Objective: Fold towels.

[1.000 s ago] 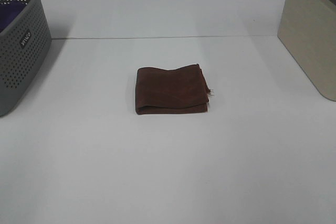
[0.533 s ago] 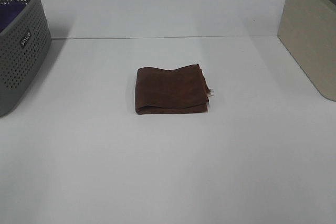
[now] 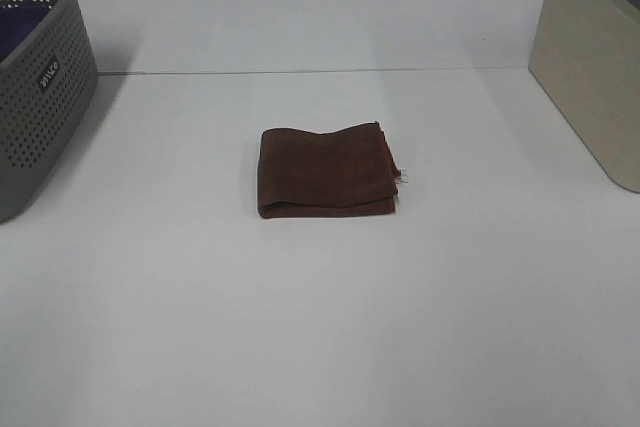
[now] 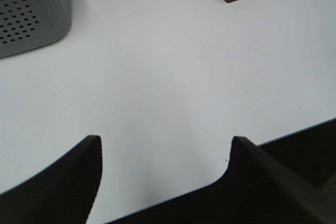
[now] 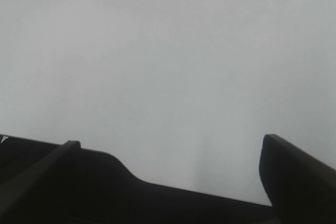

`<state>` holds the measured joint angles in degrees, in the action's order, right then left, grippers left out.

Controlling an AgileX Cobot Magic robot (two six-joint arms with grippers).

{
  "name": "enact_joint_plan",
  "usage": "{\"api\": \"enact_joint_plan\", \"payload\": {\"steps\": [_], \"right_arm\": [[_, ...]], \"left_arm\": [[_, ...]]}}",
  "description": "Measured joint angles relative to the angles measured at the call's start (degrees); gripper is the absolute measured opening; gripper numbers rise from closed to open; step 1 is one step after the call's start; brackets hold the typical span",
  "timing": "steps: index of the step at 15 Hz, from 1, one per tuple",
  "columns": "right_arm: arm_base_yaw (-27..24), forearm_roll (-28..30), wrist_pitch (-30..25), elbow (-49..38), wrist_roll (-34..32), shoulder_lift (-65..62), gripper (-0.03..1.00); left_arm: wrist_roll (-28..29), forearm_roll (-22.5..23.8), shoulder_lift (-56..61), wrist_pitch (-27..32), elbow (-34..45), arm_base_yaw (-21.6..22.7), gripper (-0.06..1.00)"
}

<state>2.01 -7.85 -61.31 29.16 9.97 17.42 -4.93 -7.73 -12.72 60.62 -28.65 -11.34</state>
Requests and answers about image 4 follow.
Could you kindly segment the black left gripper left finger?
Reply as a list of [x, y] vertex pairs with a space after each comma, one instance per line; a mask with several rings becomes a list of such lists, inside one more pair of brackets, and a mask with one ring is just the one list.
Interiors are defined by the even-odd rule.
[[1, 193], [1, 223], [86, 223], [101, 177], [101, 138], [89, 135], [38, 174]]

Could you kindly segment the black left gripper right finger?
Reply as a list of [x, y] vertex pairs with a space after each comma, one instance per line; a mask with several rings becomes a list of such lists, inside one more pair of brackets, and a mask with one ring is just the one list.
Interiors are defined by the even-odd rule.
[[216, 182], [117, 223], [335, 223], [335, 200], [245, 137]]

